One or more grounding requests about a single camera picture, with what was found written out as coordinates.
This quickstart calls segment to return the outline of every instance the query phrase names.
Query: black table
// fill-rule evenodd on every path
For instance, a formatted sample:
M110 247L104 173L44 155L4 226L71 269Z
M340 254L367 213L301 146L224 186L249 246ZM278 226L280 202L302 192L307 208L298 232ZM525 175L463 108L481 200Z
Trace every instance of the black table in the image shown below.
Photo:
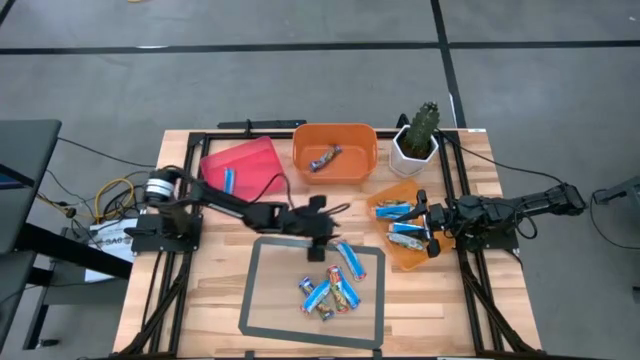
M62 274L54 275L55 264L49 270L33 267L37 254L62 260L58 267L64 265L62 267L71 268L76 274L88 268L128 279L131 273L132 265L129 262L26 223L53 154L60 127L58 120L0 121L0 164L27 178L26 181L22 179L26 186L0 189L0 301L6 299L0 304L0 349L13 322L25 284L59 286L62 285L61 279L65 278ZM93 291L98 285L90 286ZM122 282L115 286L121 288ZM46 296L41 296L24 348L35 348L34 341L40 334L47 306Z

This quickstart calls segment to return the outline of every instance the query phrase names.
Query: wooden table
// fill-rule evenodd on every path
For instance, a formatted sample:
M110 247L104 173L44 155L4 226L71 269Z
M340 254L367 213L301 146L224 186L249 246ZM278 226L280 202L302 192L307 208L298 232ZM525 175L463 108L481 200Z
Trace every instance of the wooden table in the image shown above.
M170 164L181 166L184 163L189 132L165 132L158 167ZM492 158L486 132L459 130L459 134L463 146ZM243 140L215 140L211 143L210 153L242 142ZM472 355L473 342L456 254L442 254L411 272L403 272L394 266L383 239L376 233L365 212L364 204L368 196L393 186L400 180L388 167L391 140L378 141L378 166L365 183L357 186L310 186L303 183L292 164L291 140L274 140L274 144L291 180L294 203L306 203L308 197L314 194L328 195L329 207L343 202L351 203L349 210L337 215L337 220L342 225L340 233L353 244L378 246L387 254L383 355ZM459 195L460 183L457 180L454 156L450 148L447 151L454 187ZM467 153L464 161L472 193L484 196L502 195L493 164ZM427 169L414 180L427 191L431 202L444 200L446 193L437 156L433 157ZM285 201L284 195L266 196L264 199ZM252 245L258 235L238 220L213 210L204 210L204 219L201 247L194 254L189 278L179 357L242 357L246 350L255 350L256 356L270 357L371 356L370 350L243 336L238 330L238 319ZM485 256L496 305L521 337L531 346L539 348L538 333L520 265L505 251L489 250L485 251ZM156 254L149 253L138 256L134 262L114 351L128 345L140 329L155 259ZM177 272L180 262L176 261L173 274ZM162 269L161 262L151 309L155 308ZM485 348L490 349L491 338L486 314L479 303L478 313ZM164 321L160 350L167 349L172 316L173 309L169 309Z

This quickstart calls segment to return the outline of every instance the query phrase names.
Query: white pot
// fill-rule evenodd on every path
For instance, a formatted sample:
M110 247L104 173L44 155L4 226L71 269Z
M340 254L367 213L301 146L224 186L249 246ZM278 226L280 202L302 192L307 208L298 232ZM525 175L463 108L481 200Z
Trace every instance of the white pot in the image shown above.
M403 126L402 129L398 131L398 135L393 138L393 141L391 142L391 156L389 156L389 167L391 168L391 171L403 178L416 175L424 170L427 163L429 163L433 155L438 151L438 142L433 135L431 135L431 153L426 159L414 159L405 156L398 145L398 138L404 132L409 130L409 127L410 125Z

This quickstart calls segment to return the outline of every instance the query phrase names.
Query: gray floor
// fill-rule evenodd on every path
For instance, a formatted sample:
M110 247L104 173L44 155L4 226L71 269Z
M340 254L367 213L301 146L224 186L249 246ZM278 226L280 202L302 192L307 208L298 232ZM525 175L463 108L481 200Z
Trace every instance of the gray floor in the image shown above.
M628 1L447 0L450 41L640 39L640 4ZM17 0L0 47L150 46L325 41L435 41L429 1ZM489 130L496 160L547 171L584 197L638 174L640 48L456 50L469 127ZM304 118L393 126L436 100L452 126L438 50L164 55L0 56L0 119L57 118L62 135L133 161L154 162L162 132L246 118ZM92 195L134 168L59 144L50 169ZM543 178L500 170L506 196L540 191ZM51 181L42 191L68 197ZM640 246L625 201L597 208L604 231ZM36 204L30 221L65 219ZM544 348L635 359L640 353L640 252L600 239L586 215L536 219L521 240ZM120 306L55 307L46 337L20 351L39 290L23 296L2 359L75 359L111 349Z

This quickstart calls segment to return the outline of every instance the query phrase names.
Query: cactus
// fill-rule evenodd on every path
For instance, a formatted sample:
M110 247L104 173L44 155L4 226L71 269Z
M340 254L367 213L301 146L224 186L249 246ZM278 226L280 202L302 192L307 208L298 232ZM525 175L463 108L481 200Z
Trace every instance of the cactus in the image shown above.
M411 121L411 126L400 147L405 156L426 159L431 152L431 134L438 127L440 113L434 102L425 103Z

